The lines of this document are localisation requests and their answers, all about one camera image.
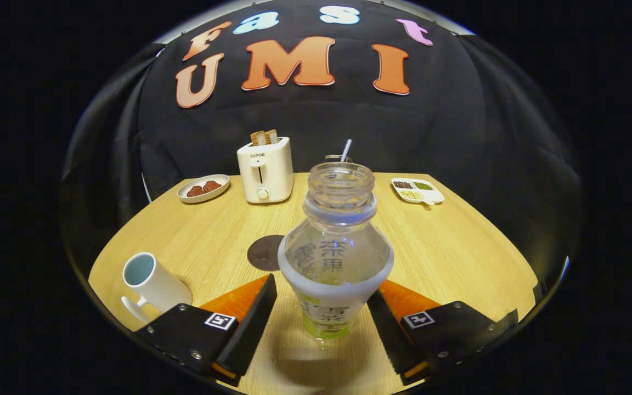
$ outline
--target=toaster knob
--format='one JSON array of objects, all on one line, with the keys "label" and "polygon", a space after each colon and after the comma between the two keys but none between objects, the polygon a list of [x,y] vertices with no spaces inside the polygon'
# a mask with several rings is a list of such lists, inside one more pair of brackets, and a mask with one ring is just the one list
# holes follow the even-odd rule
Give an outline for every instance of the toaster knob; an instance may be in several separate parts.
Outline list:
[{"label": "toaster knob", "polygon": [[270,190],[267,187],[258,188],[258,198],[267,199],[270,197]]}]

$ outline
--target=white divided tray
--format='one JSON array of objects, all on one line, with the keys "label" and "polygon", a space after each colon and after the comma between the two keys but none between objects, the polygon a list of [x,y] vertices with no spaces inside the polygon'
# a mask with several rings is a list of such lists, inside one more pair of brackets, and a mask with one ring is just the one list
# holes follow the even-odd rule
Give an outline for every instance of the white divided tray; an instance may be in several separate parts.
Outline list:
[{"label": "white divided tray", "polygon": [[[406,183],[411,188],[397,187],[397,183]],[[445,197],[432,183],[418,178],[392,178],[392,187],[397,191],[403,200],[411,203],[424,202],[427,205],[441,203]]]}]

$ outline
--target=small plate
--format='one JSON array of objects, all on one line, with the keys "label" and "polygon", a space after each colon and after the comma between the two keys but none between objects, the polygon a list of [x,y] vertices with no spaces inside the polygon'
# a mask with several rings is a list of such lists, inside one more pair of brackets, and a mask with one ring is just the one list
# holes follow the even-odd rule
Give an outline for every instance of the small plate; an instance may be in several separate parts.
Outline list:
[{"label": "small plate", "polygon": [[[206,182],[210,182],[213,180],[214,182],[220,183],[221,187],[218,189],[214,189],[209,193],[202,193],[199,196],[187,197],[187,192],[189,192],[196,185],[200,185],[202,188],[206,185]],[[184,203],[199,203],[211,198],[215,198],[218,195],[221,195],[226,188],[228,188],[228,184],[230,183],[230,178],[225,174],[213,174],[211,176],[205,176],[201,178],[196,178],[191,180],[182,186],[177,191],[177,197],[180,198]]]},{"label": "small plate", "polygon": [[[411,188],[397,187],[397,183],[407,183]],[[427,205],[434,205],[445,200],[441,191],[432,183],[418,178],[392,178],[392,187],[397,191],[399,197],[411,203],[424,202]]]}]

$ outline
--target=straw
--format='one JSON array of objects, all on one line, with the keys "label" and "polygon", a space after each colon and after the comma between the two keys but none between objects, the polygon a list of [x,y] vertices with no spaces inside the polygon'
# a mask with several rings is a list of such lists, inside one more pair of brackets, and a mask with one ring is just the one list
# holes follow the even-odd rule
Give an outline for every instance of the straw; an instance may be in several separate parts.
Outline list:
[{"label": "straw", "polygon": [[341,155],[341,162],[344,162],[346,160],[346,157],[348,156],[348,150],[351,149],[351,143],[353,141],[348,139],[348,141],[346,142],[346,149],[343,150],[343,155]]}]

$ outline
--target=clear plastic bottle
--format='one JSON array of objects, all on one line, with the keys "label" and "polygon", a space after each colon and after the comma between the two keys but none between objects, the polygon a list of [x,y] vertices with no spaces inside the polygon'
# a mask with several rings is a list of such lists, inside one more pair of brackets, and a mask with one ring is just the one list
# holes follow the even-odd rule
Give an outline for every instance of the clear plastic bottle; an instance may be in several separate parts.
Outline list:
[{"label": "clear plastic bottle", "polygon": [[326,162],[311,168],[306,220],[281,241],[279,269],[299,298],[306,330],[346,334],[394,263],[389,241],[369,223],[377,202],[369,168]]}]

